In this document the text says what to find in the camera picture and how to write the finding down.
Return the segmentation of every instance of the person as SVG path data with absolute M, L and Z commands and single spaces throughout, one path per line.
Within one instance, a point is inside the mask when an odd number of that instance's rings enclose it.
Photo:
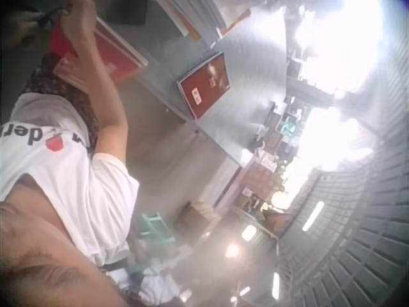
M 96 48 L 96 8 L 73 0 L 61 25 L 88 94 L 47 55 L 0 128 L 0 305 L 127 306 L 98 267 L 127 255 L 139 183 L 128 125 Z

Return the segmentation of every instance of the sleeve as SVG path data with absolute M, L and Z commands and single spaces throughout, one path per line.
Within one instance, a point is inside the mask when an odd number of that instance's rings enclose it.
M 138 188 L 138 181 L 120 160 L 107 153 L 94 155 L 87 211 L 95 239 L 108 258 L 110 251 L 126 243 Z

